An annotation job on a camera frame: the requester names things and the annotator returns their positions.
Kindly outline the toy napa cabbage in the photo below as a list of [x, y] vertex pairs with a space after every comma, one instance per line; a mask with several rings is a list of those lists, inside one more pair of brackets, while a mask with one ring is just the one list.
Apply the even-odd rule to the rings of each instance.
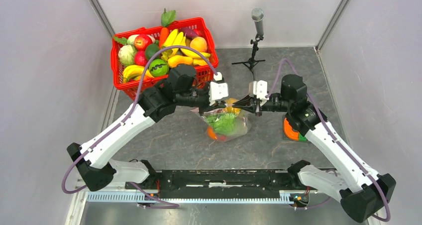
[[233, 113], [212, 113], [205, 115], [205, 119], [216, 134], [240, 136], [247, 131], [244, 120]]

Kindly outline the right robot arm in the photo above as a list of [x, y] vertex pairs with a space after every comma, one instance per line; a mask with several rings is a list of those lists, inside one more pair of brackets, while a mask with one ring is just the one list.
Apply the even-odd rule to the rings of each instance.
[[376, 217], [381, 209], [386, 212], [384, 221], [389, 221], [395, 179], [388, 173], [380, 174], [347, 145], [308, 94], [302, 77], [285, 75], [279, 93], [266, 89], [265, 81], [252, 82], [249, 95], [233, 106], [256, 115], [284, 112], [289, 125], [316, 146], [336, 169], [330, 174], [307, 161], [299, 161], [288, 168], [289, 186], [307, 186], [325, 193], [358, 223]]

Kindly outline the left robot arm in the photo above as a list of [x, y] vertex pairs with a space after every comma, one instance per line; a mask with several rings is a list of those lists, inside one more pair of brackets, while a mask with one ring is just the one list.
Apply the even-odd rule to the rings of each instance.
[[99, 191], [111, 183], [134, 182], [144, 189], [156, 184], [156, 175], [146, 160], [123, 162], [112, 157], [142, 131], [174, 113], [177, 106], [198, 108], [201, 113], [225, 106], [228, 84], [221, 73], [202, 89], [194, 86], [195, 79], [192, 66], [177, 66], [166, 79], [145, 89], [118, 120], [95, 138], [67, 147], [90, 191]]

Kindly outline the yellow toy bell pepper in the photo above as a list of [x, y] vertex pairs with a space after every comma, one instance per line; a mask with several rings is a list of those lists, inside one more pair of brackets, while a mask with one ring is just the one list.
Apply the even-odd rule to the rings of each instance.
[[237, 99], [235, 99], [235, 98], [229, 98], [229, 99], [227, 99], [225, 102], [226, 102], [226, 107], [222, 109], [222, 111], [223, 111], [224, 113], [233, 113], [233, 114], [235, 114], [235, 115], [239, 115], [239, 114], [240, 114], [241, 109], [239, 109], [239, 108], [234, 108], [234, 107], [233, 107], [233, 104], [234, 104], [235, 102], [237, 102]]

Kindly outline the clear zip top bag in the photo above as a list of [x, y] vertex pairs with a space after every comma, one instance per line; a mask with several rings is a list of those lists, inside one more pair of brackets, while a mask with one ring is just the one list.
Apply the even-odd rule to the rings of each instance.
[[218, 142], [227, 142], [246, 135], [250, 130], [248, 120], [249, 113], [233, 104], [238, 99], [229, 98], [225, 108], [215, 109], [200, 115], [200, 118], [208, 125], [207, 135]]

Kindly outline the toy orange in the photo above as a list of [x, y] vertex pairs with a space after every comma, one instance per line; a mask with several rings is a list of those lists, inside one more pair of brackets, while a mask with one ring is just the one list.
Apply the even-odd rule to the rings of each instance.
[[209, 138], [211, 138], [213, 140], [218, 140], [218, 136], [211, 126], [208, 126], [208, 128], [207, 128], [207, 135], [209, 136]]

